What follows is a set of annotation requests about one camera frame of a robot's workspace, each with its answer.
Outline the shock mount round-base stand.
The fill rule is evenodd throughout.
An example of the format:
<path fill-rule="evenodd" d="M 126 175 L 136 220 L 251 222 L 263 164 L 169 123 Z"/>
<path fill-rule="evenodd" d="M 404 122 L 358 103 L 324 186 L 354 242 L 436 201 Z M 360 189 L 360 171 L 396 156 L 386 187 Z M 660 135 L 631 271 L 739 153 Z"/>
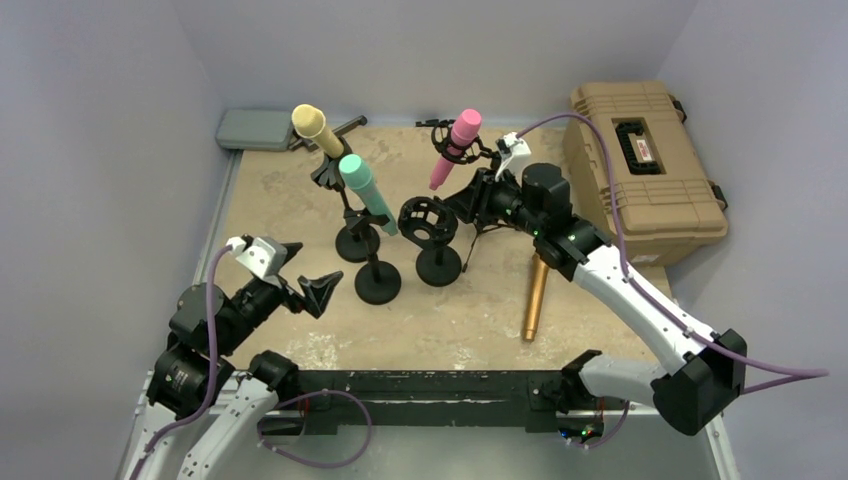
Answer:
<path fill-rule="evenodd" d="M 415 269 L 425 284 L 445 287 L 458 279 L 462 261 L 450 246 L 458 220 L 440 199 L 424 196 L 408 199 L 401 206 L 397 223 L 403 237 L 421 249 Z"/>

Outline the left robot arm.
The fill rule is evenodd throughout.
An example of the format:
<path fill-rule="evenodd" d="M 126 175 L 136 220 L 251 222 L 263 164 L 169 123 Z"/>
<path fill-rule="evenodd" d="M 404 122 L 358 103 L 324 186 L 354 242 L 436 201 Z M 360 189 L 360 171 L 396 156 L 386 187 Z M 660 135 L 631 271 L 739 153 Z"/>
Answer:
<path fill-rule="evenodd" d="M 320 318 L 343 279 L 335 271 L 290 284 L 282 268 L 300 242 L 236 236 L 214 253 L 203 281 L 180 295 L 163 353 L 145 390 L 142 432 L 127 479 L 211 479 L 249 425 L 292 405 L 300 394 L 296 364 L 261 353 L 223 412 L 212 412 L 236 372 L 229 361 L 279 309 Z"/>

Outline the gold microphone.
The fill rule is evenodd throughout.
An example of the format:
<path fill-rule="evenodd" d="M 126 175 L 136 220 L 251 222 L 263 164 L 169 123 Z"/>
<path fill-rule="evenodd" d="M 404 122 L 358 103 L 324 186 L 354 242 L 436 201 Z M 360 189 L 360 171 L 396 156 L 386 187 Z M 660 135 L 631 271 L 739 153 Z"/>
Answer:
<path fill-rule="evenodd" d="M 533 342 L 538 332 L 548 273 L 548 265 L 538 254 L 535 254 L 532 259 L 530 284 L 521 330 L 521 338 L 527 343 Z"/>

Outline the teal microphone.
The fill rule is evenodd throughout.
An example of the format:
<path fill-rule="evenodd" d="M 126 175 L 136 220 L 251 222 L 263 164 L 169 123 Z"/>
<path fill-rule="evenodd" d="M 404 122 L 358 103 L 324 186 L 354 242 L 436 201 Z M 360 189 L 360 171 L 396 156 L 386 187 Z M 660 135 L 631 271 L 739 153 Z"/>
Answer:
<path fill-rule="evenodd" d="M 385 215 L 388 222 L 382 230 L 390 236 L 399 233 L 395 215 L 377 186 L 376 177 L 369 165 L 357 154 L 347 154 L 339 161 L 339 172 L 346 186 L 362 201 L 372 215 Z"/>

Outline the clip round-base stand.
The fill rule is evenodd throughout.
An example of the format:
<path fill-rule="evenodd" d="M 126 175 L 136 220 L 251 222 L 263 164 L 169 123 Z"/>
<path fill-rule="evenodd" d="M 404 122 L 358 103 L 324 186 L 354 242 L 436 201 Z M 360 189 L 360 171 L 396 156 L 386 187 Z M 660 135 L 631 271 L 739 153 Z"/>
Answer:
<path fill-rule="evenodd" d="M 364 224 L 365 227 L 377 225 L 382 227 L 388 222 L 385 215 L 372 215 L 367 209 L 362 214 L 362 219 L 355 225 Z M 354 288 L 357 296 L 370 305 L 384 305 L 397 297 L 402 286 L 402 279 L 398 269 L 391 263 L 380 260 L 378 250 L 369 250 L 366 265 L 362 266 L 354 279 Z"/>
<path fill-rule="evenodd" d="M 345 226 L 339 230 L 335 238 L 337 254 L 347 262 L 365 262 L 369 250 L 379 249 L 380 240 L 374 227 L 365 227 L 364 224 L 355 225 L 362 219 L 365 210 L 352 208 L 346 193 L 346 185 L 339 171 L 339 159 L 324 153 L 321 165 L 310 174 L 310 178 L 317 186 L 335 191 L 341 197 Z"/>

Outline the yellow microphone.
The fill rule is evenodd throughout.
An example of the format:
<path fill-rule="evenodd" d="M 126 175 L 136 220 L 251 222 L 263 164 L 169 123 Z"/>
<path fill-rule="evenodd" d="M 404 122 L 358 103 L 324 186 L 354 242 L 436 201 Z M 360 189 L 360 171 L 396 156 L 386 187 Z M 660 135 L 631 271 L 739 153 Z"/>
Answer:
<path fill-rule="evenodd" d="M 311 104 L 297 105 L 292 110 L 291 122 L 298 135 L 311 140 L 330 158 L 338 159 L 344 155 L 345 147 L 327 125 L 322 110 Z"/>

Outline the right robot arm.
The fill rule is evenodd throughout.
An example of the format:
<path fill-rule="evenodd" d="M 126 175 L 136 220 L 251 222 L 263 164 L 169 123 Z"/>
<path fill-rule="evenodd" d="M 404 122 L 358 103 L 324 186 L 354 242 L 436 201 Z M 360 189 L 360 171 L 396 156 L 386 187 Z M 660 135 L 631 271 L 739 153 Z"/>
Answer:
<path fill-rule="evenodd" d="M 535 163 L 521 178 L 478 169 L 468 186 L 443 199 L 466 224 L 502 223 L 528 234 L 550 270 L 590 293 L 655 355 L 654 364 L 616 361 L 588 350 L 562 370 L 562 409 L 614 397 L 654 408 L 679 433 L 693 436 L 742 393 L 747 343 L 694 319 L 631 266 L 610 237 L 575 214 L 560 167 Z"/>

